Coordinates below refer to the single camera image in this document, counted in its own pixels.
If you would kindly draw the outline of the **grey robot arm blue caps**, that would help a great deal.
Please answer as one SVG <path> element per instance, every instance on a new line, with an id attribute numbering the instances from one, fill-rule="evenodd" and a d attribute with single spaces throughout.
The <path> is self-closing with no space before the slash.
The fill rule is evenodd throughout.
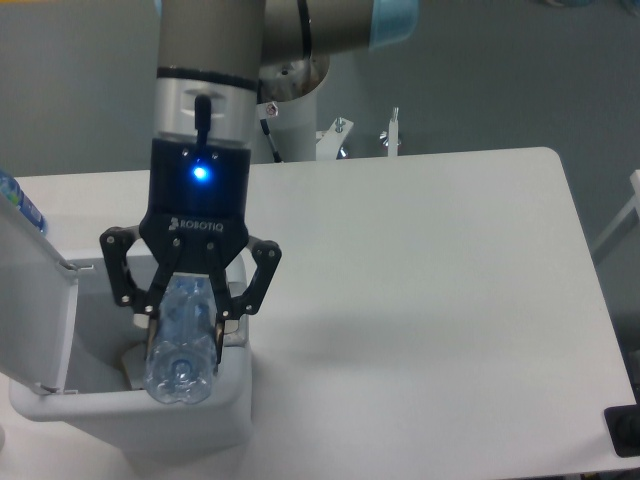
<path id="1" fill-rule="evenodd" d="M 245 210 L 259 72 L 414 31 L 415 1 L 165 1 L 147 211 L 100 238 L 115 302 L 157 320 L 177 274 L 210 282 L 215 354 L 225 324 L 259 310 L 281 259 Z"/>

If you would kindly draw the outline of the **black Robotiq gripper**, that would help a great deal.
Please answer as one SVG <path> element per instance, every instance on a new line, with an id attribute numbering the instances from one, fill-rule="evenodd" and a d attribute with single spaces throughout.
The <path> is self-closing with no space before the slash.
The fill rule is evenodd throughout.
<path id="1" fill-rule="evenodd" d="M 282 250 L 271 240 L 250 236 L 248 242 L 245 210 L 250 157 L 248 149 L 153 140 L 144 218 L 139 227 L 110 227 L 101 234 L 114 301 L 131 308 L 134 324 L 146 331 L 144 358 L 156 337 L 160 303 L 175 271 L 208 273 L 216 305 L 217 365 L 223 356 L 226 322 L 258 313 Z M 140 236 L 158 262 L 147 290 L 137 286 L 127 260 Z M 244 292 L 232 297 L 226 266 L 246 245 L 256 269 Z"/>

